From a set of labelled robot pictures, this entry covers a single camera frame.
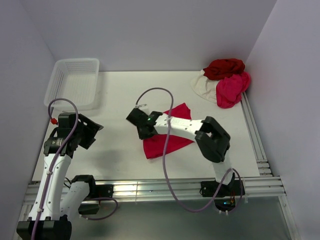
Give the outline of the bright red t-shirt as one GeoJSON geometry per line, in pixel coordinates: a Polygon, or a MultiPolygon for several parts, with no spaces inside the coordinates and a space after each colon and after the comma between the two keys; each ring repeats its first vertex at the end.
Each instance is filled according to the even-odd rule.
{"type": "MultiPolygon", "coordinates": [[[[188,108],[186,103],[182,103],[174,107],[171,111],[171,115],[177,118],[183,118],[191,120],[191,110],[188,108]]],[[[154,135],[151,138],[143,140],[143,151],[147,159],[159,158],[163,155],[163,149],[165,146],[166,134],[154,135]]],[[[166,153],[170,154],[181,148],[184,148],[193,141],[187,138],[170,135],[168,140],[168,145],[166,148],[166,153]]]]}

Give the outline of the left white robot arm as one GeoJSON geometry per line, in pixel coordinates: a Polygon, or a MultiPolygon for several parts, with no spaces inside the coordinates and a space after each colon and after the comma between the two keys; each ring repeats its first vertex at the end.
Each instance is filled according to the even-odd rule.
{"type": "Polygon", "coordinates": [[[55,125],[43,144],[43,172],[33,207],[27,220],[17,224],[16,232],[23,240],[70,239],[72,220],[82,201],[91,200],[98,193],[92,175],[77,175],[62,199],[74,152],[78,147],[89,149],[103,126],[75,112],[61,113],[55,125]]]}

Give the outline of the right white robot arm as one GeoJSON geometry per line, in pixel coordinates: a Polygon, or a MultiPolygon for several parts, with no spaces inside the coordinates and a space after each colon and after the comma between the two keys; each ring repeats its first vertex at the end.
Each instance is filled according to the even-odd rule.
{"type": "Polygon", "coordinates": [[[217,191],[227,195],[233,190],[235,173],[229,156],[231,137],[213,117],[193,120],[173,116],[171,110],[147,113],[136,106],[126,120],[137,128],[141,140],[169,133],[195,142],[202,156],[212,163],[217,191]]]}

